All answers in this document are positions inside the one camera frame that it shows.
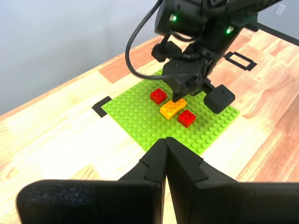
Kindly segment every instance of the wooden table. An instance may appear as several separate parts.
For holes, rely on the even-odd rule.
[[[150,55],[160,41],[154,38],[132,51],[138,71],[152,74],[162,68]],[[204,159],[239,181],[298,181],[299,47],[244,30],[229,51],[258,65],[249,72],[221,60],[210,76],[214,85],[225,84],[236,95],[232,106],[241,115]],[[20,223],[15,198],[31,182],[117,180],[138,162],[144,151],[92,106],[140,81],[122,54],[0,117],[1,224]],[[175,223],[168,187],[164,223]]]

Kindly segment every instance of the orange lego brick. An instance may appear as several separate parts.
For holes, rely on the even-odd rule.
[[[174,103],[172,100],[161,107],[160,113],[166,117],[166,119],[172,118],[177,112],[182,110],[187,105],[184,99],[180,99],[178,102]]]

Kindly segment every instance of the lego brick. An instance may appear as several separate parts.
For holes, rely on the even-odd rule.
[[[188,95],[184,97],[188,102],[185,109],[195,114],[197,119],[186,129],[177,121],[178,114],[167,120],[159,112],[161,106],[149,98],[150,93],[157,88],[165,91],[167,101],[171,100],[172,91],[166,83],[161,80],[142,80],[102,106],[145,151],[158,139],[173,137],[200,155],[239,114],[232,106],[220,114],[214,114],[204,105],[205,93],[194,97]]]
[[[195,120],[196,116],[189,110],[185,110],[178,116],[178,122],[186,128],[190,127],[190,125],[193,124]]]
[[[178,102],[174,103],[172,100],[167,104],[161,107],[160,113],[163,114],[166,119],[172,118],[180,110],[182,110],[187,105],[187,102],[184,99],[180,99]]]
[[[167,94],[161,90],[160,88],[157,88],[155,91],[153,91],[150,94],[150,99],[154,101],[157,105],[161,104],[164,100],[167,99]]]

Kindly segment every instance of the green lego baseplate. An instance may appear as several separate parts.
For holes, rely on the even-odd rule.
[[[167,99],[157,105],[150,94],[157,88],[167,93]],[[159,111],[161,106],[171,100],[171,88],[161,80],[143,80],[118,97],[102,106],[145,151],[148,151],[160,138],[173,137],[196,154],[202,154],[225,128],[238,116],[232,106],[220,114],[214,114],[204,104],[205,93],[195,97],[186,96],[187,106],[170,120]],[[197,116],[196,121],[185,128],[177,119],[188,109]]]

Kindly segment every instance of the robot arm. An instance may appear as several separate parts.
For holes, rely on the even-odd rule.
[[[130,71],[147,79],[162,79],[172,89],[172,100],[205,92],[204,102],[214,113],[230,105],[235,95],[224,85],[214,87],[208,76],[243,28],[257,31],[256,14],[281,0],[159,0],[133,33],[126,49]],[[129,61],[129,49],[135,36],[158,8],[155,32],[164,39],[153,48],[152,55],[159,62],[170,60],[163,67],[161,77],[149,77],[134,70]],[[192,42],[182,50],[170,35]]]

